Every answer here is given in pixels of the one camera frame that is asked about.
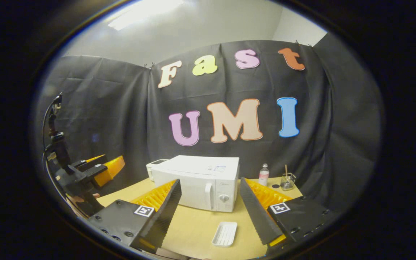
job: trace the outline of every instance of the white soap dish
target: white soap dish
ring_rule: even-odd
[[[216,234],[214,234],[211,243],[216,247],[230,247],[235,238],[235,231],[237,230],[236,222],[221,222],[219,223]]]

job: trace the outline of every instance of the microwave door handle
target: microwave door handle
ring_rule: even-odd
[[[211,183],[207,183],[205,186],[205,204],[208,206],[208,209],[213,209],[213,202],[211,201],[211,190],[213,186]]]

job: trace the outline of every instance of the wooden table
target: wooden table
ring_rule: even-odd
[[[272,184],[280,184],[280,177],[269,178],[268,187],[272,188]],[[106,207],[117,199],[131,201],[154,188],[155,183],[147,178],[97,200]],[[294,199],[302,196],[297,187],[290,191],[282,191],[281,188],[272,189]],[[215,247],[211,244],[221,221],[237,222],[237,231],[231,247]],[[261,244],[239,193],[232,213],[205,211],[178,205],[162,248],[198,259],[244,260],[264,256],[267,245]]]

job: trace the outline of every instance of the white microwave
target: white microwave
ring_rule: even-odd
[[[152,166],[155,186],[180,179],[180,205],[232,212],[237,199],[238,157],[178,155]]]

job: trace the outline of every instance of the black fabric curtain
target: black fabric curtain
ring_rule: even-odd
[[[279,50],[299,53],[304,70],[292,69]],[[252,49],[255,68],[240,69],[237,51]],[[194,62],[214,56],[217,69],[195,76]],[[162,67],[181,61],[171,84],[159,88]],[[350,206],[372,173],[381,133],[381,100],[373,78],[354,55],[327,34],[314,48],[279,41],[240,41],[198,48],[152,68],[91,56],[56,61],[41,84],[35,120],[63,92],[56,127],[63,131],[73,161],[106,154],[124,156],[125,168],[99,191],[106,195],[147,178],[145,165],[176,155],[240,158],[240,175],[257,178],[261,165],[278,177],[288,165],[306,196],[330,209]],[[277,99],[295,98],[299,134],[283,138]],[[259,140],[213,143],[213,115],[207,105],[223,102],[233,115],[245,99],[257,99]],[[169,115],[180,113],[182,134],[191,134],[189,111],[199,111],[198,142],[175,141]]]

